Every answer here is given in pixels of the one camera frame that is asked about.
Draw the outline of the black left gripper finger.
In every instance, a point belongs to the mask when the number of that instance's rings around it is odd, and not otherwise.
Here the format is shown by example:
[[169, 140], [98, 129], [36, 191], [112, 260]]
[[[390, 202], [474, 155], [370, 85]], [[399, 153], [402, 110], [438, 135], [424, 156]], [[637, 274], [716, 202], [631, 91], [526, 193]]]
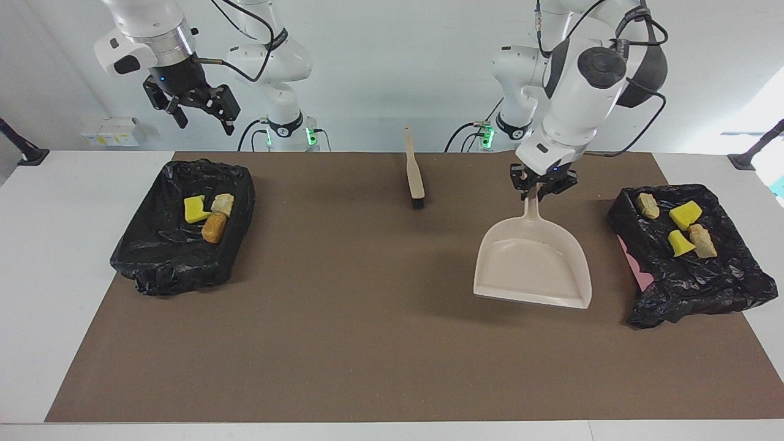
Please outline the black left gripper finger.
[[577, 182], [577, 172], [565, 172], [562, 176], [549, 176], [538, 188], [538, 197], [544, 198], [549, 194], [560, 194], [575, 186]]
[[514, 189], [520, 193], [521, 201], [526, 200], [530, 190], [533, 188], [533, 181], [527, 177], [529, 168], [523, 164], [510, 165], [510, 179]]

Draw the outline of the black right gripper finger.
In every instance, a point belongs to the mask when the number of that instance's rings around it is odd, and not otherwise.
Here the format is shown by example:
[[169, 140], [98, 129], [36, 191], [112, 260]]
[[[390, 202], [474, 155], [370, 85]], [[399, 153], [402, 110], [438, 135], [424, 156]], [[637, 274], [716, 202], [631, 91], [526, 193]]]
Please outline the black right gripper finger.
[[235, 131], [235, 121], [241, 108], [228, 85], [208, 88], [208, 100], [205, 104], [205, 113], [216, 118], [227, 136], [232, 136]]
[[148, 77], [143, 81], [143, 89], [154, 109], [171, 115], [180, 129], [184, 129], [187, 126], [188, 119], [179, 106], [178, 97], [168, 97], [159, 84], [155, 83], [153, 77]]

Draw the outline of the beige plastic dustpan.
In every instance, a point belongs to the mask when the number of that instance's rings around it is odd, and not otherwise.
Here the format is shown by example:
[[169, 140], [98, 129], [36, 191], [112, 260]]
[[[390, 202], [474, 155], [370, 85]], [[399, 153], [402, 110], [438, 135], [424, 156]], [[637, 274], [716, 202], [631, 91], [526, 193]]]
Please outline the beige plastic dustpan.
[[555, 307], [590, 306], [592, 284], [582, 246], [571, 232], [541, 217], [534, 190], [524, 198], [521, 217], [499, 221], [484, 234], [473, 294]]

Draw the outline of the beige hand brush black bristles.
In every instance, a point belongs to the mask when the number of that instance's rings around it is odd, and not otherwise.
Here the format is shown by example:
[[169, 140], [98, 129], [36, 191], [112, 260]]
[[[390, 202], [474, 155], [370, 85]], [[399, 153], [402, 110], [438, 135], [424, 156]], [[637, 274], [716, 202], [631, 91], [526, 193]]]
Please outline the beige hand brush black bristles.
[[406, 156], [406, 174], [409, 193], [414, 209], [423, 209], [425, 206], [425, 190], [419, 164], [415, 159], [415, 150], [411, 130], [404, 126], [404, 148]]

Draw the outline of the large green yellow sponge piece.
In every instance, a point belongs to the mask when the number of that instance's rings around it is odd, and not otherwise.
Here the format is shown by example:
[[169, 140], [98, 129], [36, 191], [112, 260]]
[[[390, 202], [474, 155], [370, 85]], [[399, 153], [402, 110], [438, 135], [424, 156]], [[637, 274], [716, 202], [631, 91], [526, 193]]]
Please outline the large green yellow sponge piece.
[[205, 195], [196, 195], [184, 199], [184, 220], [188, 224], [205, 221], [213, 213], [205, 209]]

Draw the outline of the brown oval bread roll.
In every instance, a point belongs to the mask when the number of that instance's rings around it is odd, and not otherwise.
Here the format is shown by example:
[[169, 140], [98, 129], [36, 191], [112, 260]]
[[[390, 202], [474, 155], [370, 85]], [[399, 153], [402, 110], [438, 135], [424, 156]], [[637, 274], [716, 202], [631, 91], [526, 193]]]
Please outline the brown oval bread roll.
[[218, 244], [223, 238], [228, 217], [225, 213], [211, 213], [202, 226], [202, 238], [211, 244]]

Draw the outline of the plain yellow sponge piece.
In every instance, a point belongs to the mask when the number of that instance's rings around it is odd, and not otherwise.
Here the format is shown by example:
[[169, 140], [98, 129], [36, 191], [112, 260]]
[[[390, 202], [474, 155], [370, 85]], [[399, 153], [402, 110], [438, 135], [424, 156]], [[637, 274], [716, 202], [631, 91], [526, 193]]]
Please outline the plain yellow sponge piece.
[[692, 224], [696, 224], [702, 216], [703, 209], [693, 200], [672, 208], [668, 215], [681, 231], [688, 231]]

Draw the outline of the small green yellow sponge piece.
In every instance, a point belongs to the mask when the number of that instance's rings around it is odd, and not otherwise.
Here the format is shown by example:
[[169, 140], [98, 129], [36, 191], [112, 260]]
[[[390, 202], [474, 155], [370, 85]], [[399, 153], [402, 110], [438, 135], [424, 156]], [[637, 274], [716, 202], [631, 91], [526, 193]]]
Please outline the small green yellow sponge piece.
[[680, 230], [672, 230], [668, 234], [668, 242], [673, 250], [674, 257], [683, 256], [696, 249], [696, 245], [686, 238]]

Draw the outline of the orange striped croissant piece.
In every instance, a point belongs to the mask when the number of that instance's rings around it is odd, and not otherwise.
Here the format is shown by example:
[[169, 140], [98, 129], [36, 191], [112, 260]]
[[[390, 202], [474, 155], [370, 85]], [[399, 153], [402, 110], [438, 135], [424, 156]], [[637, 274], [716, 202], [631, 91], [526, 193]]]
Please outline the orange striped croissant piece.
[[689, 238], [695, 246], [695, 253], [699, 258], [716, 258], [717, 250], [714, 246], [709, 230], [701, 224], [692, 224], [688, 228]]

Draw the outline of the black bag lined pink bin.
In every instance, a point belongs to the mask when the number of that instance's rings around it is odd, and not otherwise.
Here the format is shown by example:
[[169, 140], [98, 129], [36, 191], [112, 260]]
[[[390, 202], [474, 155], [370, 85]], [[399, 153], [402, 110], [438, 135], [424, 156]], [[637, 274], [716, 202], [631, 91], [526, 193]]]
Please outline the black bag lined pink bin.
[[[636, 207], [642, 192], [655, 197], [658, 219], [643, 217]], [[673, 256], [668, 234], [677, 226], [668, 212], [689, 200], [703, 209], [697, 223], [709, 230], [716, 258], [693, 252]], [[775, 279], [757, 263], [719, 198], [702, 184], [622, 188], [607, 219], [639, 270], [652, 276], [636, 293], [627, 317], [632, 327], [654, 328], [695, 314], [743, 312], [778, 298]]]

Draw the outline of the brown table mat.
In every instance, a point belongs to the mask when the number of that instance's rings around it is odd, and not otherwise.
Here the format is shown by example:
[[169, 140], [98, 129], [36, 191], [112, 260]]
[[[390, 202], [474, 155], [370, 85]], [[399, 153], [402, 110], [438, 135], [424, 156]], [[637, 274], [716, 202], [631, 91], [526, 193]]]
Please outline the brown table mat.
[[638, 286], [606, 221], [650, 154], [579, 161], [543, 215], [579, 240], [586, 309], [477, 298], [487, 229], [517, 217], [512, 153], [178, 153], [247, 167], [257, 204], [221, 287], [152, 298], [116, 276], [48, 422], [784, 418], [740, 313], [625, 324]]

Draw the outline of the white wall socket boxes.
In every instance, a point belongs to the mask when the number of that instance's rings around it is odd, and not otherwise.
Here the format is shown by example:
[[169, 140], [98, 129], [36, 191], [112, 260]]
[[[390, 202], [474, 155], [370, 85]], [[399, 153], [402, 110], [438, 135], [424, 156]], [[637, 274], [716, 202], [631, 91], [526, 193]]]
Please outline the white wall socket boxes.
[[134, 117], [112, 117], [89, 121], [80, 131], [90, 147], [140, 147], [145, 140]]

